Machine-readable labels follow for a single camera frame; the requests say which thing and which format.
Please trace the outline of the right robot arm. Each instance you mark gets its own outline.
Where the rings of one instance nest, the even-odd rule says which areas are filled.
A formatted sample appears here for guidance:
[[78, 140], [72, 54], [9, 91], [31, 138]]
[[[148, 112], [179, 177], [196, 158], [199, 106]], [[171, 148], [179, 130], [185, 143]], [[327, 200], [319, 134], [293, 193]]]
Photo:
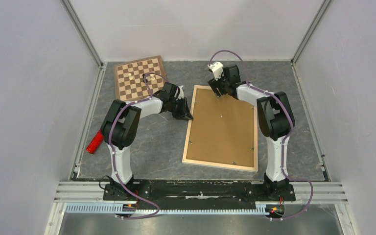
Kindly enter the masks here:
[[263, 194], [270, 200], [290, 192], [287, 176], [287, 144], [294, 129], [294, 117], [284, 92], [272, 93], [242, 81], [236, 65], [220, 62], [208, 65], [213, 78], [208, 85], [216, 97], [230, 95], [257, 109], [258, 124], [267, 140], [268, 163], [264, 174]]

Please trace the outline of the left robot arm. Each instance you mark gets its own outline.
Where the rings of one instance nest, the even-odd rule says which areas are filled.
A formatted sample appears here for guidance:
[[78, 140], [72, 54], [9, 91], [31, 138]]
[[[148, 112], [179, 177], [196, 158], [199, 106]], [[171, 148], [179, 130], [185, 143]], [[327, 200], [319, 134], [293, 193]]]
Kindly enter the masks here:
[[111, 155], [109, 183], [123, 200], [134, 194], [134, 187], [129, 183], [133, 178], [130, 146], [136, 138], [139, 121], [164, 112], [170, 112], [177, 120], [193, 120], [182, 86], [166, 82], [161, 90], [147, 98], [130, 102], [116, 99], [105, 116], [100, 131]]

